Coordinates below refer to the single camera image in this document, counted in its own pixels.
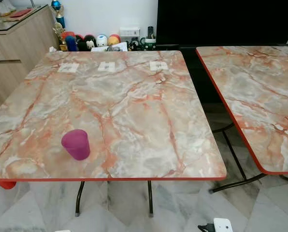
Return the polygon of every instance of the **cup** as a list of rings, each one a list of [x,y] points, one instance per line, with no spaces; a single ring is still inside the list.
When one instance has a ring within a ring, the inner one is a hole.
[[[72,130],[61,139],[62,146],[76,160],[84,160],[90,154],[87,133],[84,130]]]

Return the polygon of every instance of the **white plug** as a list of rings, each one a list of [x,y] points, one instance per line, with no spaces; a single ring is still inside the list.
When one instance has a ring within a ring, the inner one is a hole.
[[[215,232],[233,232],[231,222],[226,218],[214,218]]]

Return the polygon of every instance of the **white label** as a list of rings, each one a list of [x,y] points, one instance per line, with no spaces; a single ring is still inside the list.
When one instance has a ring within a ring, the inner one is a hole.
[[[61,63],[58,72],[60,73],[75,73],[79,64],[78,63]]]
[[[168,70],[168,65],[166,62],[161,61],[151,61],[149,62],[149,67],[151,71],[157,71],[157,70]]]
[[[101,62],[98,71],[108,71],[108,72],[115,72],[115,62]]]

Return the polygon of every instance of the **power socket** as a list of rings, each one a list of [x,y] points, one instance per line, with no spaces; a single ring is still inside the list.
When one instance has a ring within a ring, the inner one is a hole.
[[[120,28],[119,35],[121,37],[140,37],[140,28],[139,27]]]
[[[226,218],[214,218],[215,232],[233,232],[231,222]]]

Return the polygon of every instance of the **white wall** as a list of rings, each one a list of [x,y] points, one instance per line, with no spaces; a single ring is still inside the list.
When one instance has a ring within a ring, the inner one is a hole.
[[[156,32],[158,0],[59,0],[64,5],[66,30],[83,36],[119,34],[120,27],[138,26],[141,37],[147,27]],[[11,0],[14,6],[31,6],[30,0]],[[51,0],[34,0],[36,5]]]

